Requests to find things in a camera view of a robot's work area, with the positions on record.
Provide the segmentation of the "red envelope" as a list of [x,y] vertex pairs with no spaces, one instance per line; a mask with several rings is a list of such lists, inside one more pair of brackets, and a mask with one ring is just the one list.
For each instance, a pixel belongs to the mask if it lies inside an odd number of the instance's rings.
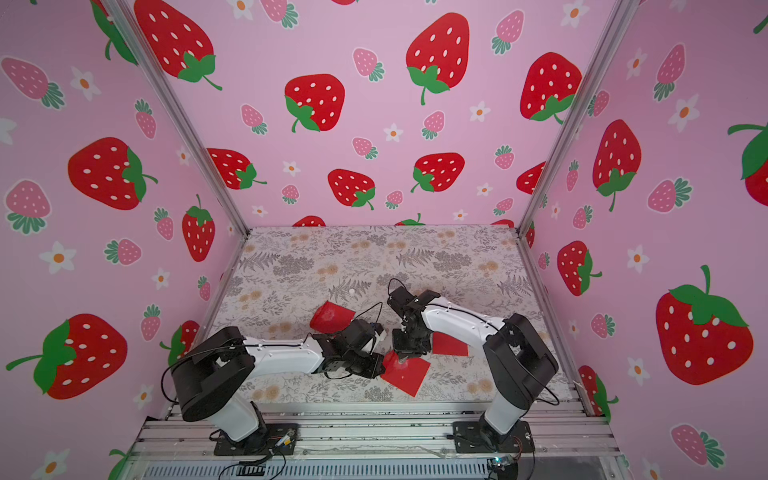
[[416,397],[431,364],[422,358],[401,360],[396,352],[389,352],[383,360],[385,368],[381,379],[395,388]]
[[322,334],[333,334],[346,329],[354,318],[353,310],[326,301],[313,314],[310,328]]
[[468,357],[469,346],[450,335],[434,332],[432,335],[432,353],[434,355]]

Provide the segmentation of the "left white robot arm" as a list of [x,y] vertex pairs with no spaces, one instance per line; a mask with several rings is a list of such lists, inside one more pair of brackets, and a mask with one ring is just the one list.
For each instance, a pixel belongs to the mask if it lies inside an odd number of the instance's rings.
[[266,430],[255,404],[240,394],[248,380],[276,374],[326,375],[344,370],[374,379],[385,372],[375,347],[382,325],[354,319],[332,334],[302,340],[259,340],[225,327],[169,367],[182,418],[215,425],[233,442]]

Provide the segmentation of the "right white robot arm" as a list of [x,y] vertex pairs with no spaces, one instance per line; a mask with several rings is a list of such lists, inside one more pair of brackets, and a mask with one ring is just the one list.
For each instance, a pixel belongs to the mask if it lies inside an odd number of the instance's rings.
[[485,354],[496,395],[478,421],[474,445],[498,451],[559,370],[541,336],[519,313],[506,318],[483,315],[432,290],[414,295],[404,286],[388,294],[387,304],[401,320],[392,333],[400,359],[434,353],[437,333]]

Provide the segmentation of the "floral patterned table mat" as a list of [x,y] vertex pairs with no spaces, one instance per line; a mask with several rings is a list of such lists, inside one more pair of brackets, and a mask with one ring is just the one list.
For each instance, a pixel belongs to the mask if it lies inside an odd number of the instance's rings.
[[[400,327],[388,290],[401,280],[413,294],[426,289],[489,316],[526,316],[555,353],[518,251],[516,234],[500,226],[307,227],[254,229],[232,274],[210,333],[234,325],[258,339],[298,339],[326,301],[355,312],[383,302],[380,321],[391,351]],[[496,389],[485,355],[429,355],[429,372],[416,397],[381,378],[289,373],[246,381],[240,393],[265,404],[489,402]]]

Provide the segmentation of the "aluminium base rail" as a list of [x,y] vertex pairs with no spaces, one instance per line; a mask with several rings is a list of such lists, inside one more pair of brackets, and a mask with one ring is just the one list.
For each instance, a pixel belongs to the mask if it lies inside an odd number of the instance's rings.
[[229,444],[215,426],[188,423],[179,409],[148,420],[122,479],[462,479],[484,478],[512,460],[521,478],[615,479],[619,452],[608,424],[576,400],[537,403],[508,441],[482,446],[486,403],[265,404],[271,433],[257,453]]

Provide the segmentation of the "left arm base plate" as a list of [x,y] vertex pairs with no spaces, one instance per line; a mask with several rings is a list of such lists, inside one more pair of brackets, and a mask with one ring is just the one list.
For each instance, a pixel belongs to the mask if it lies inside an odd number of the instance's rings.
[[233,441],[221,433],[216,439],[214,455],[218,457],[264,456],[270,453],[277,456],[291,456],[298,439],[297,423],[273,423],[257,430],[244,440]]

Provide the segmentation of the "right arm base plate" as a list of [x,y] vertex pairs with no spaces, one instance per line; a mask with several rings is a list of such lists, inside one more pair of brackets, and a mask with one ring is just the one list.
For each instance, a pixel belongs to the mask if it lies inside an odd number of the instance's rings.
[[462,454],[535,452],[530,425],[522,420],[506,434],[498,433],[484,421],[457,421],[452,425],[451,438],[455,450]]

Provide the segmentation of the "right aluminium frame post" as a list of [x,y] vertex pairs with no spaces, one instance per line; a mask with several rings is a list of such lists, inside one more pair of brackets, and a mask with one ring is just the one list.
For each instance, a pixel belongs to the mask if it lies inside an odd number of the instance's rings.
[[550,156],[545,162],[542,175],[535,187],[529,206],[517,227],[519,238],[523,238],[527,233],[543,201],[544,195],[548,193],[558,170],[565,162],[568,150],[575,139],[576,131],[586,115],[589,100],[597,93],[598,87],[615,57],[618,47],[621,45],[638,8],[639,1],[637,0],[615,2],[611,15],[608,17],[605,28],[596,45],[594,54],[583,74],[583,81],[576,94],[576,98],[569,109],[563,126],[555,137]]

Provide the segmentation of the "aluminium frame post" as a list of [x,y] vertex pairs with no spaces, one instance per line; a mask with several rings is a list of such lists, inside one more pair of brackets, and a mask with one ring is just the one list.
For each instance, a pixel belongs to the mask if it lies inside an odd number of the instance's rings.
[[569,109],[563,126],[555,137],[550,156],[545,162],[542,175],[535,187],[529,206],[517,227],[519,238],[523,238],[527,233],[543,201],[544,195],[548,193],[558,170],[565,162],[568,150],[575,139],[576,131],[586,115],[589,100],[597,93],[598,87],[615,57],[618,47],[621,45],[638,8],[639,1],[637,0],[615,2],[611,15],[608,17],[605,28],[596,45],[594,54],[583,74],[583,81],[576,94],[576,98]]
[[138,22],[133,14],[133,2],[107,0],[104,1],[104,5],[113,17],[116,28],[135,55],[149,84],[159,97],[184,145],[192,154],[198,170],[227,214],[234,229],[240,237],[247,238],[250,228],[246,225],[243,216],[235,205],[223,180],[220,178],[203,142],[183,108],[183,103],[179,100],[171,84],[166,79],[165,72],[160,67],[151,51],[150,45],[141,33]]

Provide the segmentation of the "left aluminium frame post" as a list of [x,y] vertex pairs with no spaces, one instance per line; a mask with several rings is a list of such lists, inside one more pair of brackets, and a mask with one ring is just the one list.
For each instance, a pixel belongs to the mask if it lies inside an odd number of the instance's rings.
[[198,170],[227,214],[234,229],[240,237],[247,238],[250,228],[246,225],[243,216],[235,205],[223,180],[220,178],[203,142],[183,108],[183,103],[179,100],[171,84],[166,79],[165,72],[160,67],[151,51],[150,45],[141,33],[138,22],[133,14],[133,2],[107,0],[104,1],[104,5],[113,17],[116,28],[135,55],[149,84],[159,97],[184,145],[192,154]]

